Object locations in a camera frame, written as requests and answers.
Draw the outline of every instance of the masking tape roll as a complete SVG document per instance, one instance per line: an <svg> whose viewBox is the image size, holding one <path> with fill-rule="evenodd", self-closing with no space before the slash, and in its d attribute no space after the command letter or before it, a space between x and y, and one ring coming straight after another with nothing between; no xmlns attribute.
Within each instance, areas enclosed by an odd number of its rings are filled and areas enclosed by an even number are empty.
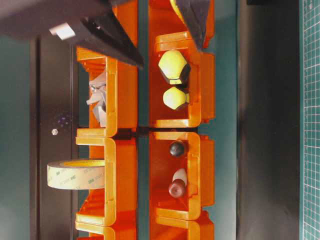
<svg viewBox="0 0 320 240"><path fill-rule="evenodd" d="M88 190L105 187L104 160L72 160L47 165L47 184L55 189Z"/></svg>

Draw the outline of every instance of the dark background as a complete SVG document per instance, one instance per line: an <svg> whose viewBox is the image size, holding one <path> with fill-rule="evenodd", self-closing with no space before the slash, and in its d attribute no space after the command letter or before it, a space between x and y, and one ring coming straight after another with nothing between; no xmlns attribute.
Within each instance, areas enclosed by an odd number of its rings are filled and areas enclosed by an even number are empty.
<svg viewBox="0 0 320 240"><path fill-rule="evenodd" d="M238 2L237 239L297 240L299 1L260 2Z"/></svg>

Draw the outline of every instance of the black frame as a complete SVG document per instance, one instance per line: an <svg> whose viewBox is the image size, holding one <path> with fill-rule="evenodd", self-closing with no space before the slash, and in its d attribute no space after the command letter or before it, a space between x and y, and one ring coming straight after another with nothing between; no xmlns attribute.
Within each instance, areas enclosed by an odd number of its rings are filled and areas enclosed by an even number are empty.
<svg viewBox="0 0 320 240"><path fill-rule="evenodd" d="M59 117L61 114L69 115L71 124L61 127L58 129L58 135L53 136L51 129L57 125L56 116ZM78 147L75 144L78 120L76 49L56 36L32 40L30 42L30 239L74 240L78 236L75 228L78 193L75 190L49 188L46 169L48 162L78 157Z"/></svg>

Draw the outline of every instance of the brown bottle cap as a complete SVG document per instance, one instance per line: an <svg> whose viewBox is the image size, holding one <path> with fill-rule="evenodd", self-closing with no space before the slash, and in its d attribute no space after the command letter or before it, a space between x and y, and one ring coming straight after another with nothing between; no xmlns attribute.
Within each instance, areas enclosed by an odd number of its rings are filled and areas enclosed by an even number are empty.
<svg viewBox="0 0 320 240"><path fill-rule="evenodd" d="M169 185L169 193L174 198L182 197L185 194L185 192L185 182L181 179L176 179Z"/></svg>

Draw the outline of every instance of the small bottle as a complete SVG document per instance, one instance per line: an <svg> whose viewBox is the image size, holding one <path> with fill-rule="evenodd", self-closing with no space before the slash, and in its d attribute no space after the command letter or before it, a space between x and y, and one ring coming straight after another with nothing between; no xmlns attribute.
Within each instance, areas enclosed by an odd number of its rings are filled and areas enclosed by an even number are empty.
<svg viewBox="0 0 320 240"><path fill-rule="evenodd" d="M181 157L186 153L186 145L181 140L176 140L170 144L170 154L174 157Z"/></svg>
<svg viewBox="0 0 320 240"><path fill-rule="evenodd" d="M169 185L169 193L174 198L181 198L187 191L187 173L184 168L176 171Z"/></svg>

